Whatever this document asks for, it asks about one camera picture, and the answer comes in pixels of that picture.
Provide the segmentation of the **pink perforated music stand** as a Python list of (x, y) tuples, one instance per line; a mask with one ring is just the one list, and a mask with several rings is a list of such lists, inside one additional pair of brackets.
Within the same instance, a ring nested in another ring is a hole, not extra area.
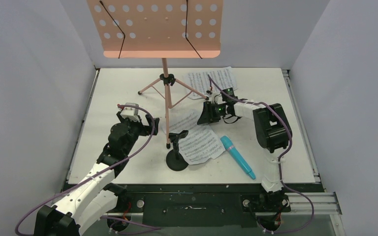
[(109, 59), (161, 59), (165, 110), (180, 80), (168, 59), (212, 59), (221, 52), (221, 0), (89, 0), (103, 55)]

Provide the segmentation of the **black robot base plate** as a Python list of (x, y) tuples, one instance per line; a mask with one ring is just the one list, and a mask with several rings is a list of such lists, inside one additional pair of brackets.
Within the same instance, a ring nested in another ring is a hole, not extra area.
[(255, 228), (270, 230), (284, 214), (316, 215), (322, 212), (324, 194), (314, 184), (290, 184), (276, 193), (259, 184), (109, 184), (101, 199), (109, 194), (113, 202), (102, 213), (125, 219), (142, 217), (142, 222), (158, 227)]

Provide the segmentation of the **white sheet music paper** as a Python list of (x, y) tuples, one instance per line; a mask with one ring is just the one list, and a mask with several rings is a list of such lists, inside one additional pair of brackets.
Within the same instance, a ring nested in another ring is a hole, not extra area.
[(210, 83), (208, 75), (221, 89), (238, 89), (237, 80), (231, 66), (188, 72), (183, 76), (183, 79), (184, 82), (193, 89), (205, 96), (209, 96), (206, 91), (209, 90), (210, 87), (212, 87), (213, 91), (219, 92), (219, 90), (213, 83)]
[(202, 164), (209, 159), (216, 159), (225, 151), (220, 138), (209, 125), (197, 124), (200, 115), (200, 111), (190, 109), (169, 118), (170, 133), (188, 131), (188, 135), (180, 139), (178, 144), (179, 153), (189, 165)]

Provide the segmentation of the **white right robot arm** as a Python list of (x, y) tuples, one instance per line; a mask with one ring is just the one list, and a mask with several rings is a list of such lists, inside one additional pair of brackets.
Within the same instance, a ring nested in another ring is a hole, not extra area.
[(283, 107), (279, 103), (265, 105), (247, 99), (240, 100), (234, 95), (232, 88), (224, 89), (220, 94), (222, 103), (216, 101), (216, 95), (212, 93), (211, 100), (203, 103), (198, 125), (216, 123), (225, 118), (246, 118), (253, 121), (256, 139), (262, 148), (270, 153), (284, 149), (279, 157), (266, 158), (265, 172), (262, 175), (261, 185), (266, 193), (259, 196), (258, 203), (263, 210), (270, 211), (278, 205), (278, 197), (273, 192), (283, 188), (281, 161), (292, 146), (292, 131)]

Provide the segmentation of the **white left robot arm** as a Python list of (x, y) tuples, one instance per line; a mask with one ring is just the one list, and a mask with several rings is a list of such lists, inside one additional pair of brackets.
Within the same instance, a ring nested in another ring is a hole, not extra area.
[(108, 142), (88, 175), (52, 206), (38, 211), (35, 236), (81, 236), (106, 212), (126, 208), (126, 189), (112, 181), (125, 168), (138, 138), (158, 133), (159, 118), (146, 115), (148, 125), (143, 125), (139, 115), (117, 113), (117, 117), (120, 122), (111, 127)]

